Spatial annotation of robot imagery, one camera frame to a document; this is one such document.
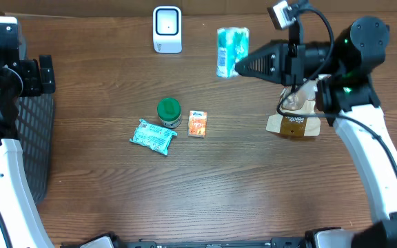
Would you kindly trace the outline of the small teal Kleenex pack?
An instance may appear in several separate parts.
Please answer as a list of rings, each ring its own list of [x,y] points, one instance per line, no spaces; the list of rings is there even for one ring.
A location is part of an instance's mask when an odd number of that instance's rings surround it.
[[[235,65],[249,53],[248,28],[219,28],[217,30],[216,75],[221,78],[238,76]]]

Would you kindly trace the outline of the beige PanTree snack bag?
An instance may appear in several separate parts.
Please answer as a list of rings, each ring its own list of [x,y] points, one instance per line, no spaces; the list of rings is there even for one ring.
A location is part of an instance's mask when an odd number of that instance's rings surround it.
[[[321,74],[315,80],[306,83],[297,93],[291,93],[291,87],[285,87],[280,95],[280,100],[289,94],[289,97],[280,107],[284,113],[309,115],[316,109],[315,94],[316,84],[320,79],[330,77],[329,74]],[[318,117],[283,117],[275,113],[269,116],[266,130],[281,136],[305,137],[318,136],[320,134],[320,119]]]

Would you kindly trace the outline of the orange Kleenex tissue pack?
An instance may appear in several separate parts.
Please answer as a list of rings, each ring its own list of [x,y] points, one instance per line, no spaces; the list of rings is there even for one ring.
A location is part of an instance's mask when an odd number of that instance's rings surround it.
[[[191,110],[188,118],[188,136],[204,138],[207,127],[207,112]]]

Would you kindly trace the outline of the green lid jar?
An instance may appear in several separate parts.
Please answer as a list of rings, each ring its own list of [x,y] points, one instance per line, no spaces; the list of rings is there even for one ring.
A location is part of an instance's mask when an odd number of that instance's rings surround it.
[[[174,129],[181,124],[181,105],[176,99],[164,98],[160,100],[157,105],[157,114],[166,128]]]

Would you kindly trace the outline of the teal wet wipes pack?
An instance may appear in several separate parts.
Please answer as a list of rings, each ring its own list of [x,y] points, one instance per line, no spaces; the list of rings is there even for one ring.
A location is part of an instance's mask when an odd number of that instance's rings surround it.
[[[171,129],[148,123],[141,118],[130,142],[148,147],[155,152],[167,156],[168,147],[172,139],[177,135],[178,134]]]

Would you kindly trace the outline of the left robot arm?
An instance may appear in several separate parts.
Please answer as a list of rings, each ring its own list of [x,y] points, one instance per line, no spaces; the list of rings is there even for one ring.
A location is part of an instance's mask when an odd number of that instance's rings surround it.
[[[27,58],[15,17],[0,16],[0,247],[51,247],[37,203],[50,171],[52,58]]]

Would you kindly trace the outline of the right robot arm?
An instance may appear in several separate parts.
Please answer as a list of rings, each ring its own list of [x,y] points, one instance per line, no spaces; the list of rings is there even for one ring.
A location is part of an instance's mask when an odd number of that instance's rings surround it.
[[[397,151],[391,141],[372,71],[385,61],[389,26],[361,17],[327,43],[303,42],[295,20],[288,40],[275,40],[235,65],[241,76],[301,90],[317,82],[318,118],[325,118],[344,142],[365,188],[370,227],[352,232],[340,227],[309,230],[299,247],[397,247]]]

